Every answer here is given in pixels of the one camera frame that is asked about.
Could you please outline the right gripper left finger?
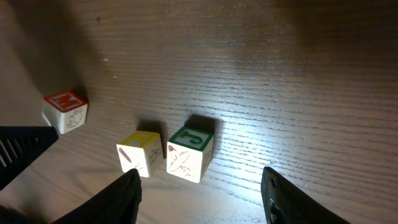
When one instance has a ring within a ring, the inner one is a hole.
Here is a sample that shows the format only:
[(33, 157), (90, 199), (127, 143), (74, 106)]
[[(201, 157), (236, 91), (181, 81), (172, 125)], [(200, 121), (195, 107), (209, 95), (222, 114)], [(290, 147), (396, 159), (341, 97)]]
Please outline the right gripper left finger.
[(139, 172), (131, 169), (55, 223), (135, 224), (141, 201)]

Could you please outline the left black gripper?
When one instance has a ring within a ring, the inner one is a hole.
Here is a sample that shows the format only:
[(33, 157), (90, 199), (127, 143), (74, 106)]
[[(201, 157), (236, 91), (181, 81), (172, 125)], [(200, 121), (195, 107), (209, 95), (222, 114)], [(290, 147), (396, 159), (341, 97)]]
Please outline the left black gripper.
[(2, 126), (1, 188), (12, 182), (57, 140), (54, 127)]

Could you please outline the yellow edged letter block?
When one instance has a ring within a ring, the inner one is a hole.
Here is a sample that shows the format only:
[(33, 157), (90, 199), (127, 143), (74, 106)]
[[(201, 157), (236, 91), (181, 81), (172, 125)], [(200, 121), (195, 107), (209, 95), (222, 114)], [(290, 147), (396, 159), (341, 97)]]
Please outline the yellow edged letter block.
[(164, 161), (159, 133), (135, 131), (119, 142), (116, 149), (124, 173), (137, 169), (141, 177), (150, 177)]

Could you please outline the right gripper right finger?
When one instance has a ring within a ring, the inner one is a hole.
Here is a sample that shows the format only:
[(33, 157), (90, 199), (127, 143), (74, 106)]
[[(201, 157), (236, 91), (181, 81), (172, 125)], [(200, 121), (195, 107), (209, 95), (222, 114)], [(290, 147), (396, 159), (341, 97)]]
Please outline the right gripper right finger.
[(265, 167), (261, 195), (267, 224), (349, 224), (271, 167)]

